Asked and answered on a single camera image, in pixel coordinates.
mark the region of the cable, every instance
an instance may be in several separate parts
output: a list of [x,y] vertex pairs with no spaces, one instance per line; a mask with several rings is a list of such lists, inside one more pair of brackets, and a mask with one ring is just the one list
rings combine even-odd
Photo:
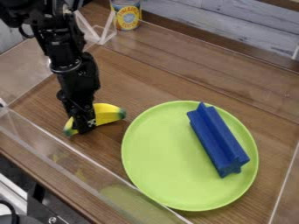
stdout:
[[19,224],[19,215],[15,212],[13,206],[4,200],[0,200],[0,204],[5,205],[12,212],[12,224]]
[[29,35],[24,32],[24,28],[20,26],[19,27],[19,32],[23,34],[23,36],[27,38],[27,39],[32,39],[33,38],[33,35]]

